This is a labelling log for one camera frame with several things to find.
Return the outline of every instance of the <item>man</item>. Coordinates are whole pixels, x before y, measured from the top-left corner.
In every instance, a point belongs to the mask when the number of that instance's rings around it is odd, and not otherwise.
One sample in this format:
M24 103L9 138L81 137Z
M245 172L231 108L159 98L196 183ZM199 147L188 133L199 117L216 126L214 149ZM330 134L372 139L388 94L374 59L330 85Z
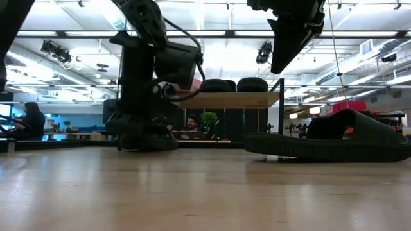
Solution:
M197 118L195 117L195 115L189 115L187 117L187 127L191 131L197 131L198 130Z

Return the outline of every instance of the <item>ceiling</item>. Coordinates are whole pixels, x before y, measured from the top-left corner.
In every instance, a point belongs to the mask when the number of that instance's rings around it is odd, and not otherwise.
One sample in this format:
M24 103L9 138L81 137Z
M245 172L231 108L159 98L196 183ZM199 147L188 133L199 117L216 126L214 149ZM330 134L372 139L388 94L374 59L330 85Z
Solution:
M156 2L167 19L186 30L270 30L267 18L275 19L275 16L270 12L252 10L246 5L246 0L162 0ZM331 29L328 12L330 10L334 30L411 30L411 0L401 2L403 6L394 10L395 0L343 0L341 9L337 9L337 1L331 0L331 8L328 8L327 5L325 7L324 29ZM21 30L114 31L124 28L125 18L110 0L83 0L82 3L83 8L75 0L37 0ZM51 40L56 45L70 50L74 61L69 65L64 65L64 69L67 71L65 72L66 76L81 76L90 80L91 83L98 84L108 84L111 80L118 79L121 47L111 44L108 39L15 39L15 45L28 52L23 56L28 58L31 57L31 54L37 55L41 59L45 59L39 65L49 64L48 66L52 67L54 71L58 71L60 67L57 60L40 51L44 40ZM194 44L188 38L171 38L170 40L181 44ZM336 39L335 48L338 61L343 62L344 59L360 52L360 44L367 40L367 38ZM383 43L386 40L379 40L378 43ZM297 55L280 75L274 75L269 71L270 64L258 65L256 63L258 49L264 41L273 42L274 40L267 38L200 39L204 48L203 68L206 77L238 81L244 77L256 76L263 78L269 84L274 84L282 77L286 78L286 85L308 84L317 80L324 71L336 67L333 40L316 38ZM399 60L403 62L408 60L409 55L411 53L408 51L408 46L398 50ZM99 67L96 64L108 65L108 71L99 72ZM396 64L381 63L382 68L388 68L392 65ZM375 59L369 60L345 72L345 74L354 75L355 79L362 78L379 71L376 66ZM327 90L327 93L330 95L338 94L337 91ZM289 100L298 100L298 97L307 98L323 93L324 91L315 92L313 90L301 91L297 95L290 93Z

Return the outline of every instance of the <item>black slide sandal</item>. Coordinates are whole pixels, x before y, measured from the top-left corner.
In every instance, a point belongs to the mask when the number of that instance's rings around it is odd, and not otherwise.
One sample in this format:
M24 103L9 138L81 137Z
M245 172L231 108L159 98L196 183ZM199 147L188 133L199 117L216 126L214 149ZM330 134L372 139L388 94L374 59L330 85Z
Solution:
M347 128L353 136L342 139ZM366 115L345 109L329 117L313 119L307 139L269 133L251 133L246 151L328 162L396 162L411 156L411 144Z

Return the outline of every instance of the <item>person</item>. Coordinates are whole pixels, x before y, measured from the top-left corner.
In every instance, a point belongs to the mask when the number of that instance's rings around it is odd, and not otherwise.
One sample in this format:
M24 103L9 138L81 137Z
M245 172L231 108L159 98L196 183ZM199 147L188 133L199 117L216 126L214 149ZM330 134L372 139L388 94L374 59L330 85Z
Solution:
M26 116L22 120L24 124L29 127L26 128L24 125L15 126L15 131L13 132L21 139L32 139L32 140L42 140L44 135L44 123L46 122L46 117L40 111L38 104L34 102L26 103L24 105L24 112Z
M187 127L191 131L198 130L198 123L197 123L197 118L195 117L195 115L189 115L187 117Z

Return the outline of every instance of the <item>wooden table surface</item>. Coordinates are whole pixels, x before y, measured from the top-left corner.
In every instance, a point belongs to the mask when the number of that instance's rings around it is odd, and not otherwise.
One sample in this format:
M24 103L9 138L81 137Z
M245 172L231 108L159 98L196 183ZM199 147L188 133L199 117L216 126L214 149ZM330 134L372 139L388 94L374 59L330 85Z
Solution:
M1 157L0 230L410 230L411 161L263 159L99 147Z

